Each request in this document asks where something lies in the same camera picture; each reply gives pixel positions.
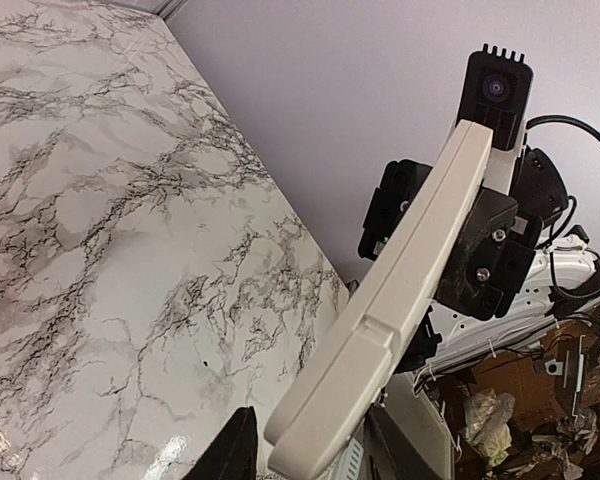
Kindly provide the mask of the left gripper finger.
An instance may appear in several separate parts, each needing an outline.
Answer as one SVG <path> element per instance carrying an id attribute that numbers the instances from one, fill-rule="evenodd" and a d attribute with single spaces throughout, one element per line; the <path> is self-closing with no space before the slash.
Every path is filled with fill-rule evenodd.
<path id="1" fill-rule="evenodd" d="M 258 431 L 253 407 L 238 408 L 183 480 L 255 480 Z"/>

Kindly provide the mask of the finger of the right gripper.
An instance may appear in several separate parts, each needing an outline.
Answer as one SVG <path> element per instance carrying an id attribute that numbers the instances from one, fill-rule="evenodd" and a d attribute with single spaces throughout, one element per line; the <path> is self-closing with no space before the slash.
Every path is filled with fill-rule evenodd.
<path id="1" fill-rule="evenodd" d="M 496 266 L 517 210 L 513 198 L 479 189 L 438 283 L 438 303 L 473 318 L 494 316 L 504 296 L 494 286 Z"/>

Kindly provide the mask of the white remote control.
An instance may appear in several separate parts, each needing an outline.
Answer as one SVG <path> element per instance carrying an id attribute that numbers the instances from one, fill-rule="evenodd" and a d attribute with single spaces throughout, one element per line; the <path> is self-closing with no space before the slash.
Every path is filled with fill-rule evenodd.
<path id="1" fill-rule="evenodd" d="M 355 294 L 271 414 L 270 470 L 316 479 L 388 383 L 477 195 L 491 129 L 460 121 Z"/>

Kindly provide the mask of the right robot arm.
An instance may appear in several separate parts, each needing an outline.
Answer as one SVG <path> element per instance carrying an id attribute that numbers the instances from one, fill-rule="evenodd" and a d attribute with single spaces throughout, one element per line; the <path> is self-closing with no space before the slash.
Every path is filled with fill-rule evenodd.
<path id="1" fill-rule="evenodd" d="M 577 199 L 568 197 L 567 218 L 540 240 L 527 278 L 513 297 L 502 297 L 507 312 L 479 319 L 466 307 L 431 303 L 396 374 L 443 375 L 516 350 L 566 317 L 600 304 L 600 256 L 584 229 L 571 222 Z"/>

